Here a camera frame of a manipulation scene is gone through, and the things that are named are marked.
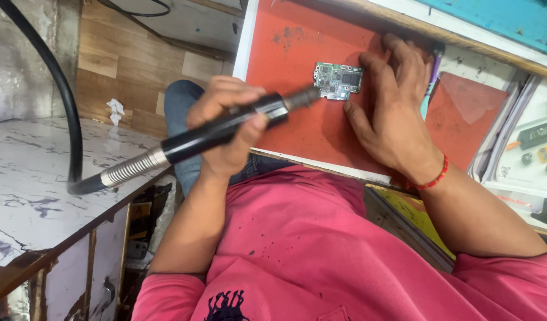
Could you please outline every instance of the blue jeans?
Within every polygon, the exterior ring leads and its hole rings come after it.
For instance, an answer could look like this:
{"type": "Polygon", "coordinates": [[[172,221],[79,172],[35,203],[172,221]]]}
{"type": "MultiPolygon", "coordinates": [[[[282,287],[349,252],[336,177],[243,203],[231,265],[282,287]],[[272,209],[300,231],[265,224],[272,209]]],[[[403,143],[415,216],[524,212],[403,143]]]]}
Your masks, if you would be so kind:
{"type": "MultiPolygon", "coordinates": [[[[165,118],[169,137],[186,132],[186,115],[190,106],[202,96],[204,90],[192,81],[179,80],[169,85],[165,91],[165,118]]],[[[200,155],[183,160],[174,166],[177,179],[181,183],[184,197],[188,195],[192,185],[200,173],[202,159],[200,155]]],[[[251,154],[241,172],[230,178],[229,185],[237,184],[256,175],[294,165],[288,161],[251,154]]]]}

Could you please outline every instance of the red thread bracelet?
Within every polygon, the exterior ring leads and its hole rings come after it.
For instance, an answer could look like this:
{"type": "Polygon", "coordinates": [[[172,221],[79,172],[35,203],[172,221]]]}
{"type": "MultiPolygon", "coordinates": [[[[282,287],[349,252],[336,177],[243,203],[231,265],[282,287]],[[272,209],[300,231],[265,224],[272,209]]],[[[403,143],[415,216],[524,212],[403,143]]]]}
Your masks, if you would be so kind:
{"type": "Polygon", "coordinates": [[[416,185],[416,184],[414,184],[414,183],[412,183],[411,181],[408,180],[406,182],[406,187],[407,188],[414,187],[417,190],[421,191],[424,188],[432,187],[432,186],[438,184],[438,182],[442,179],[442,177],[446,176],[446,172],[448,172],[448,165],[449,164],[450,163],[448,162],[448,156],[446,156],[446,154],[444,154],[444,168],[442,169],[440,175],[438,175],[438,177],[436,177],[436,179],[434,179],[430,183],[427,183],[427,184],[424,184],[424,185],[416,185]]]}

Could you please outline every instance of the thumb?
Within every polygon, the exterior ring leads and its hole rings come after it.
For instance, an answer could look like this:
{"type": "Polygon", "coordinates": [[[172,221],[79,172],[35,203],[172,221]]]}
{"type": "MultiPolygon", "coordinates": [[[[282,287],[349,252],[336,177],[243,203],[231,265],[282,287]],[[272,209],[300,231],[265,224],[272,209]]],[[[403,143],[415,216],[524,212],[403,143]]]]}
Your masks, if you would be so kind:
{"type": "Polygon", "coordinates": [[[229,157],[238,157],[249,153],[257,140],[262,136],[268,125],[268,117],[264,114],[255,114],[246,120],[230,142],[227,149],[229,157]]]}
{"type": "Polygon", "coordinates": [[[345,103],[343,109],[361,144],[366,145],[373,141],[375,136],[373,127],[370,125],[369,119],[361,106],[349,101],[345,103]]]}

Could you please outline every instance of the pink t-shirt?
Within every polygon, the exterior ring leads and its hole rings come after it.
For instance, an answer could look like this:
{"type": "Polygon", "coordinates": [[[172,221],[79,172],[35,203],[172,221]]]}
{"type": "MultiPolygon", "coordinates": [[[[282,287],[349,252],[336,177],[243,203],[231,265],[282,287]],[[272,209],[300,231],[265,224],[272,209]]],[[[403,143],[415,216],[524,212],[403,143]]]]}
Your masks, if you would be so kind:
{"type": "Polygon", "coordinates": [[[442,273],[364,216],[359,183],[301,166],[231,186],[206,284],[151,275],[132,320],[547,320],[547,255],[442,273]]]}

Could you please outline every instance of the black print on shirt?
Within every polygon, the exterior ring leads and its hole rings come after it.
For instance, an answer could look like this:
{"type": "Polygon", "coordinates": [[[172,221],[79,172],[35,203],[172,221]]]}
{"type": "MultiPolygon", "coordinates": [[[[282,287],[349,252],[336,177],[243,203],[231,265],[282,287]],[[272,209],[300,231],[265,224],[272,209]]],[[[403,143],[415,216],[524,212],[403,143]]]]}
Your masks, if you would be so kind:
{"type": "Polygon", "coordinates": [[[242,303],[244,303],[244,298],[242,298],[242,294],[244,294],[243,290],[240,291],[234,291],[232,294],[232,299],[230,300],[230,292],[228,291],[226,294],[224,292],[220,292],[216,295],[216,297],[211,297],[208,300],[208,316],[205,317],[204,321],[244,321],[249,319],[247,317],[244,317],[242,315],[240,306],[242,303]],[[238,299],[236,302],[236,306],[232,306],[234,304],[234,300],[238,299]]]}

